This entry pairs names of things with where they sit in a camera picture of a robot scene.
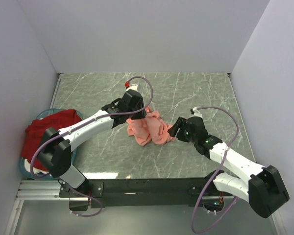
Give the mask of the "salmon pink t shirt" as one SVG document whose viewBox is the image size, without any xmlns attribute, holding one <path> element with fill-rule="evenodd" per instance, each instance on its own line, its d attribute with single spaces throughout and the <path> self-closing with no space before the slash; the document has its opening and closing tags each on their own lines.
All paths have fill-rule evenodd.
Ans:
<svg viewBox="0 0 294 235">
<path fill-rule="evenodd" d="M 147 113 L 143 119 L 128 119 L 127 133 L 133 136 L 140 146 L 153 142 L 156 145 L 164 145 L 168 142 L 175 141 L 175 137 L 171 137 L 168 130 L 172 125 L 163 121 L 158 111 L 153 111 L 149 107 L 145 108 Z"/>
</svg>

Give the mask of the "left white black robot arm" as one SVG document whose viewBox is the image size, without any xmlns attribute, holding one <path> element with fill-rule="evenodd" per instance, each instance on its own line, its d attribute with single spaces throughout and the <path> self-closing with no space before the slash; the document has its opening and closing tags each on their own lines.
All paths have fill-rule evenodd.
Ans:
<svg viewBox="0 0 294 235">
<path fill-rule="evenodd" d="M 32 160 L 37 159 L 53 178 L 70 185 L 76 196 L 84 196 L 89 181 L 73 165 L 72 152 L 94 135 L 113 129 L 129 118 L 142 119 L 145 116 L 142 95 L 136 90 L 128 89 L 122 98 L 103 106 L 87 119 L 60 130 L 47 129 Z"/>
</svg>

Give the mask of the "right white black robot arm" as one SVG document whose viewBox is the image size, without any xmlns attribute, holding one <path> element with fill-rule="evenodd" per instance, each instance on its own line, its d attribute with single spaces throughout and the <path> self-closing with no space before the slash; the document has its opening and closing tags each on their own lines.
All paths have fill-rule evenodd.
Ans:
<svg viewBox="0 0 294 235">
<path fill-rule="evenodd" d="M 267 218 L 287 203 L 290 196 L 277 168 L 257 164 L 231 149 L 216 136 L 210 135 L 201 117 L 179 117 L 168 130 L 171 137 L 190 142 L 197 152 L 233 173 L 215 170 L 201 192 L 217 195 L 230 193 L 249 203 L 262 218 Z"/>
</svg>

